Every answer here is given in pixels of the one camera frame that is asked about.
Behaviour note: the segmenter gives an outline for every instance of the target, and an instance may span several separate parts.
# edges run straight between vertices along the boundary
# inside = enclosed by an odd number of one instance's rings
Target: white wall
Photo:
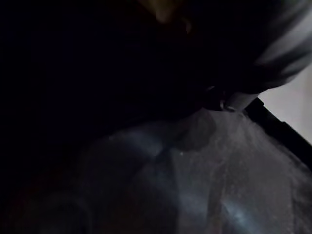
[[[312,144],[312,66],[292,82],[260,95],[265,107]]]

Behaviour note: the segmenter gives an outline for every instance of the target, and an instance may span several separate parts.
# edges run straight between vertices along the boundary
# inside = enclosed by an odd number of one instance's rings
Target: gray fabric
[[[300,193],[312,194],[310,172],[242,114],[147,124],[85,155],[78,186],[98,233],[312,231],[312,201]]]

